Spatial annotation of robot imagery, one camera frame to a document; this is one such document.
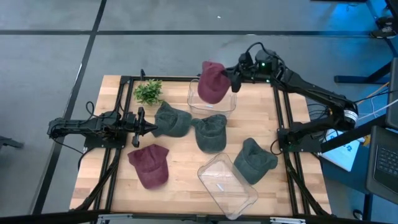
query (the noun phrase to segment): red baseball cap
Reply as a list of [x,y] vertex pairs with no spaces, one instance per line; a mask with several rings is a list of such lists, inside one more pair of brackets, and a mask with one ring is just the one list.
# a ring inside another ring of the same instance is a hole
[[169,168],[166,160],[168,153],[168,149],[151,144],[127,155],[130,164],[136,168],[142,186],[146,189],[158,187],[169,179]]
[[198,84],[199,97],[211,104],[219,103],[225,96],[231,80],[223,75],[224,65],[216,62],[203,62]]

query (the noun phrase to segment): gray baseball cap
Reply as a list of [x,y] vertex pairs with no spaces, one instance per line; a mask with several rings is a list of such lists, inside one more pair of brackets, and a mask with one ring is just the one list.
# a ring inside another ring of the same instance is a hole
[[244,140],[243,148],[234,161],[235,167],[250,184],[257,183],[277,164],[278,157],[261,149],[253,138]]
[[195,137],[200,150],[207,153],[221,152],[226,146],[226,116],[216,114],[204,119],[193,119]]
[[189,132],[192,115],[188,112],[172,108],[166,101],[155,114],[157,129],[152,131],[155,137],[161,134],[170,137],[183,137]]

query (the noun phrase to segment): baseball cap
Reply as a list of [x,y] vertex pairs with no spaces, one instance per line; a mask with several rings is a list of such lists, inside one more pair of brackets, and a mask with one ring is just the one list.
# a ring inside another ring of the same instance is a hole
[[188,112],[172,108],[166,101],[162,102],[155,114],[157,129],[152,131],[155,137],[161,134],[170,137],[183,137],[189,132],[192,115]]
[[235,167],[250,184],[257,183],[277,164],[278,157],[261,149],[253,138],[244,140],[243,148],[234,161]]
[[169,178],[166,160],[168,153],[168,149],[151,144],[127,155],[130,164],[136,168],[142,186],[146,189],[153,189],[166,183]]
[[215,62],[203,62],[198,84],[199,97],[211,104],[219,103],[225,96],[231,81],[223,75],[224,65]]
[[193,119],[195,137],[200,150],[207,153],[221,152],[226,146],[226,116],[216,114],[205,119]]

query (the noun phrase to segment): white cable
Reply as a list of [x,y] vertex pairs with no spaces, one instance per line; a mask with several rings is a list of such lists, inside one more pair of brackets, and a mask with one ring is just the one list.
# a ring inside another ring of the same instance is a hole
[[373,115],[374,115],[374,118],[377,118],[378,116],[380,116],[380,115],[378,115],[377,113],[374,112],[374,103],[373,103],[373,99],[375,99],[376,97],[377,97],[377,96],[371,98],[372,113],[373,113]]
[[377,112],[380,112],[380,111],[382,111],[382,110],[384,110],[384,109],[390,107],[391,105],[393,105],[394,103],[397,103],[397,102],[398,102],[398,99],[394,100],[392,103],[389,103],[389,104],[386,105],[386,106],[383,106],[382,108],[378,109],[377,111],[375,111],[375,112],[373,112],[373,113],[371,113],[371,114],[368,114],[368,115],[366,115],[366,116],[363,116],[363,117],[361,117],[361,118],[358,118],[358,120],[361,120],[361,119],[367,118],[368,116],[374,115],[374,114],[376,114]]

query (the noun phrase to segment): black floor stripe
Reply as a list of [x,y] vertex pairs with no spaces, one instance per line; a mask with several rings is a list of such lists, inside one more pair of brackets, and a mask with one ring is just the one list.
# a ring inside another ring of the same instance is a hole
[[[72,92],[70,94],[70,97],[69,97],[69,100],[67,103],[67,107],[63,114],[63,118],[65,118],[65,119],[70,119],[72,117],[76,99],[77,99],[77,96],[78,96],[78,93],[79,93],[79,90],[81,87],[81,83],[83,81],[83,77],[84,77],[84,74],[86,71],[88,59],[90,57],[91,50],[93,49],[93,45],[94,45],[94,41],[95,41],[95,37],[96,37],[94,33],[98,30],[98,27],[100,25],[101,18],[104,13],[105,5],[106,5],[106,0],[102,0],[101,4],[99,6],[99,9],[98,9],[96,19],[95,19],[93,30],[91,31],[90,38],[88,39],[86,50],[83,55],[83,60],[81,61],[80,69],[78,71],[78,75],[76,77],[75,84],[74,84]],[[62,139],[59,139],[58,141],[60,143],[63,143],[63,140],[64,139],[62,138]],[[39,193],[37,194],[37,200],[36,200],[33,210],[32,210],[32,214],[34,214],[34,215],[42,213],[45,199],[47,198],[47,193],[49,191],[51,181],[52,181],[52,178],[53,178],[53,175],[55,172],[55,168],[57,167],[57,162],[58,162],[58,159],[61,154],[61,148],[62,148],[61,145],[53,144],[53,147],[51,150],[51,155],[50,155],[50,162],[47,167],[47,170],[45,171],[42,185],[40,187]]]
[[91,35],[92,30],[0,30],[0,35]]
[[286,35],[369,37],[370,31],[304,30],[0,30],[0,35]]
[[368,37],[369,31],[294,30],[99,30],[97,35],[302,35]]

